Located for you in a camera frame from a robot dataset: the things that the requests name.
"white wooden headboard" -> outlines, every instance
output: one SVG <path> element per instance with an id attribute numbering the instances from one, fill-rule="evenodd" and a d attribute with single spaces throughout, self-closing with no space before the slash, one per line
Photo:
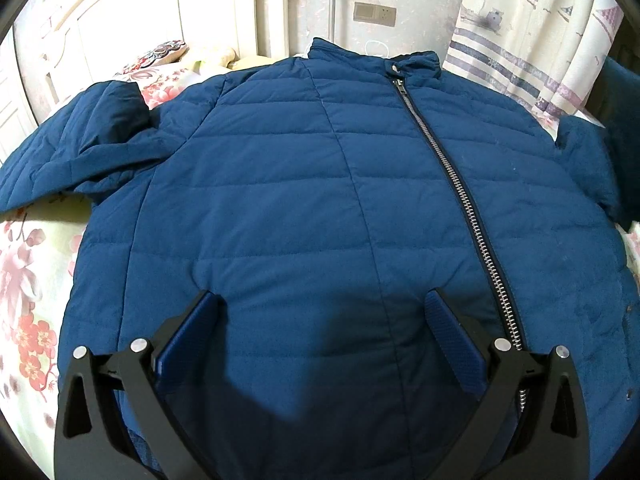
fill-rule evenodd
<path id="1" fill-rule="evenodd" d="M 271 53 L 289 56 L 287 0 L 268 0 Z M 168 40 L 231 46 L 257 54 L 255 0 L 77 0 L 53 25 L 42 63 L 51 107 L 108 80 L 137 56 Z"/>

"floral bedsheet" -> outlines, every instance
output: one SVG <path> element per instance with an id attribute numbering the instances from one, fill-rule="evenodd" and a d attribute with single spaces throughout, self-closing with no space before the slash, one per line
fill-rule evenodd
<path id="1" fill-rule="evenodd" d="M 53 478 L 58 335 L 90 214 L 81 196 L 55 196 L 0 218 L 0 410 Z"/>
<path id="2" fill-rule="evenodd" d="M 628 233 L 625 233 L 620 226 L 617 228 L 625 243 L 626 266 L 631 269 L 640 292 L 640 224 L 633 222 Z"/>

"quilted stitching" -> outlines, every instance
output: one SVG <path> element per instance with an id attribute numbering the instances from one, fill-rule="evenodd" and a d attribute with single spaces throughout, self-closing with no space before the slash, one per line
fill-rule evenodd
<path id="1" fill-rule="evenodd" d="M 584 189 L 572 168 L 598 172 L 600 159 L 579 153 L 572 166 L 523 108 L 440 72 L 428 53 L 383 60 L 317 40 L 309 60 L 212 78 L 151 113 L 135 85 L 112 83 L 47 121 L 0 169 L 0 209 L 59 190 L 99 202 L 60 369 L 78 344 L 111 352 L 151 336 L 207 288 L 226 310 L 199 383 L 168 402 L 223 478 L 425 475 L 475 406 L 424 325 L 425 294 L 440 286 L 491 333 L 502 328 L 392 64 L 478 204 L 527 342 L 572 351 L 595 475 L 640 408 L 626 400 L 639 382 L 628 344 L 639 325 L 626 312 L 638 294 L 590 198 L 614 197 L 612 180 Z M 146 136 L 113 140 L 123 132 L 107 122 L 87 132 L 116 106 L 132 124 L 144 112 Z M 60 174 L 35 187 L 47 168 Z"/>

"metal screw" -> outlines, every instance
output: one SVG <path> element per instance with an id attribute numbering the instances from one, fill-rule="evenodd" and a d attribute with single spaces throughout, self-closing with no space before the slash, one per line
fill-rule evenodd
<path id="1" fill-rule="evenodd" d="M 131 350 L 133 350 L 134 352 L 142 352 L 145 348 L 146 345 L 148 343 L 146 342 L 146 339 L 139 337 L 138 339 L 134 339 L 131 344 L 129 345 L 129 348 L 131 348 Z"/>
<path id="2" fill-rule="evenodd" d="M 511 343 L 503 338 L 500 337 L 498 339 L 496 339 L 494 341 L 494 346 L 500 351 L 500 352 L 508 352 L 509 350 L 511 350 Z"/>
<path id="3" fill-rule="evenodd" d="M 562 359 L 566 359 L 570 355 L 569 349 L 563 345 L 556 346 L 556 354 L 558 354 L 558 357 L 561 357 Z"/>
<path id="4" fill-rule="evenodd" d="M 82 359 L 86 355 L 86 346 L 77 346 L 74 349 L 74 358 Z"/>

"zipper pull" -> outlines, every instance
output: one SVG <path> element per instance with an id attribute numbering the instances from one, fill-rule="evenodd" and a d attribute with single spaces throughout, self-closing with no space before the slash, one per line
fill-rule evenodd
<path id="1" fill-rule="evenodd" d="M 402 79 L 394 79 L 394 84 L 398 87 L 398 90 L 402 95 L 409 95 L 404 87 L 404 81 L 402 81 Z"/>

